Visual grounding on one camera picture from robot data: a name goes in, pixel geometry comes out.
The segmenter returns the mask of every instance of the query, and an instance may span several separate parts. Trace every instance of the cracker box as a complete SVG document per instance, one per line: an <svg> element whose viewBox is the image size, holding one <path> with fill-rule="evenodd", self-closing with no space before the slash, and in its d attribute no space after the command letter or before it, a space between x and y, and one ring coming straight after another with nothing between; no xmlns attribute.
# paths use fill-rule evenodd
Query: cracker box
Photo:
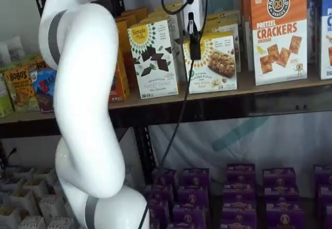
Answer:
<svg viewBox="0 0 332 229"><path fill-rule="evenodd" d="M125 69L123 56L119 48L118 61L114 73L113 83L110 88L109 102L115 103L119 101L126 101L130 95L128 79Z"/></svg>
<svg viewBox="0 0 332 229"><path fill-rule="evenodd" d="M263 169L264 185L296 184L296 174L293 168Z"/></svg>
<svg viewBox="0 0 332 229"><path fill-rule="evenodd" d="M173 29L168 16L152 18L128 29L141 98L178 94Z"/></svg>
<svg viewBox="0 0 332 229"><path fill-rule="evenodd" d="M306 228L306 214L299 203L266 204L267 229Z"/></svg>
<svg viewBox="0 0 332 229"><path fill-rule="evenodd" d="M201 60L196 60L190 73L190 41L183 43L189 93L218 92L237 89L232 32L205 33L201 39Z"/></svg>
<svg viewBox="0 0 332 229"><path fill-rule="evenodd" d="M28 216L19 225L19 229L46 229L42 216Z"/></svg>
<svg viewBox="0 0 332 229"><path fill-rule="evenodd" d="M224 202L222 217L225 220L252 221L256 226L256 203L255 202Z"/></svg>
<svg viewBox="0 0 332 229"><path fill-rule="evenodd" d="M297 186L273 186L264 188L266 202L296 202L300 199Z"/></svg>
<svg viewBox="0 0 332 229"><path fill-rule="evenodd" d="M331 0L319 2L319 74L324 80L332 78L332 7Z"/></svg>
<svg viewBox="0 0 332 229"><path fill-rule="evenodd" d="M251 0L256 85L307 78L307 0Z"/></svg>
<svg viewBox="0 0 332 229"><path fill-rule="evenodd" d="M26 216L39 215L35 197L31 190L20 189L14 191L9 197L12 205L20 209L20 212Z"/></svg>
<svg viewBox="0 0 332 229"><path fill-rule="evenodd" d="M28 69L32 86L41 112L54 111L53 93L56 84L57 71L54 69L39 69L32 66Z"/></svg>
<svg viewBox="0 0 332 229"><path fill-rule="evenodd" d="M148 201L150 217L158 219L160 229L165 229L170 222L170 212L167 202L159 202L154 199Z"/></svg>
<svg viewBox="0 0 332 229"><path fill-rule="evenodd" d="M175 205L173 208L173 222L193 224L196 228L206 229L204 207L192 204Z"/></svg>
<svg viewBox="0 0 332 229"><path fill-rule="evenodd" d="M230 163L227 164L227 181L256 183L255 164Z"/></svg>
<svg viewBox="0 0 332 229"><path fill-rule="evenodd" d="M229 16L226 18L210 20L206 25L206 32L233 32L234 39L234 56L237 72L241 72L241 57L240 57L240 39L239 39L239 27L236 16Z"/></svg>
<svg viewBox="0 0 332 229"><path fill-rule="evenodd" d="M46 195L39 202L41 213L45 219L46 224L51 223L55 217L66 217L66 209L64 201L61 197L56 195Z"/></svg>
<svg viewBox="0 0 332 229"><path fill-rule="evenodd" d="M13 112L14 110L10 102L4 76L0 73L0 118L12 114Z"/></svg>
<svg viewBox="0 0 332 229"><path fill-rule="evenodd" d="M225 201L254 201L256 192L252 183L226 182L223 198Z"/></svg>

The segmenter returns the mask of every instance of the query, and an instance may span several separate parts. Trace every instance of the orange box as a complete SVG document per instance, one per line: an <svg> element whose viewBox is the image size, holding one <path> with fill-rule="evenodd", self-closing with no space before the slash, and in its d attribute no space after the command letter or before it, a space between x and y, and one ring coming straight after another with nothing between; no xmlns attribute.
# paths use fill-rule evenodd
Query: orange box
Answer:
<svg viewBox="0 0 332 229"><path fill-rule="evenodd" d="M307 0L250 0L250 5L256 85L305 79ZM283 48L287 57L281 62ZM269 72L261 67L266 55Z"/></svg>
<svg viewBox="0 0 332 229"><path fill-rule="evenodd" d="M109 103L116 103L119 101L126 101L130 95L125 64L121 50L118 52L118 62L114 73L112 87L109 93Z"/></svg>

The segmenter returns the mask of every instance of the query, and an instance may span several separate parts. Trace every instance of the white snack box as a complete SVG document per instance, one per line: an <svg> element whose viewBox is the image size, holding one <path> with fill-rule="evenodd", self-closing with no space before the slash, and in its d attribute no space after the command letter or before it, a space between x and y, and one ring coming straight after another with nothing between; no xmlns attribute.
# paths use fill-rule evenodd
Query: white snack box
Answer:
<svg viewBox="0 0 332 229"><path fill-rule="evenodd" d="M142 99L178 94L174 29L169 16L148 18L128 29Z"/></svg>
<svg viewBox="0 0 332 229"><path fill-rule="evenodd" d="M0 228L18 229L21 221L18 208L0 208Z"/></svg>
<svg viewBox="0 0 332 229"><path fill-rule="evenodd" d="M28 216L21 222L19 229L46 229L42 216Z"/></svg>
<svg viewBox="0 0 332 229"><path fill-rule="evenodd" d="M29 216L39 215L35 197L31 190L20 189L14 191L9 199L14 207L19 208L24 213L27 212Z"/></svg>
<svg viewBox="0 0 332 229"><path fill-rule="evenodd" d="M47 195L39 202L39 206L46 224L51 223L55 217L67 216L62 197Z"/></svg>
<svg viewBox="0 0 332 229"><path fill-rule="evenodd" d="M184 41L183 49L188 79L191 77L190 94L237 89L232 32L203 34L201 39L201 60L194 62L192 73L190 73L189 40ZM231 71L221 73L214 69L216 65L231 67Z"/></svg>

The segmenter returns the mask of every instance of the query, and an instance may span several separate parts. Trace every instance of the product packaging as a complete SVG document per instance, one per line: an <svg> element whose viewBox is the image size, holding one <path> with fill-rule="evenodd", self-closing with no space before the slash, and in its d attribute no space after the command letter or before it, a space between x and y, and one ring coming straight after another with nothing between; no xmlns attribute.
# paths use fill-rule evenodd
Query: product packaging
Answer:
<svg viewBox="0 0 332 229"><path fill-rule="evenodd" d="M61 197L56 195L46 195L39 202L41 213L48 225L55 217L66 217L66 209L64 201Z"/></svg>
<svg viewBox="0 0 332 229"><path fill-rule="evenodd" d="M263 169L264 185L292 185L296 184L296 174L293 168Z"/></svg>
<svg viewBox="0 0 332 229"><path fill-rule="evenodd" d="M307 0L251 0L256 85L307 78Z"/></svg>
<svg viewBox="0 0 332 229"><path fill-rule="evenodd" d="M141 98L178 94L177 58L169 16L128 29Z"/></svg>
<svg viewBox="0 0 332 229"><path fill-rule="evenodd" d="M306 228L306 215L299 203L266 204L267 229Z"/></svg>
<svg viewBox="0 0 332 229"><path fill-rule="evenodd" d="M19 225L19 229L46 229L42 216L28 216Z"/></svg>
<svg viewBox="0 0 332 229"><path fill-rule="evenodd" d="M232 32L204 33L201 39L201 60L196 60L190 73L190 41L183 50L187 77L191 78L189 93L206 93L237 89L237 74Z"/></svg>

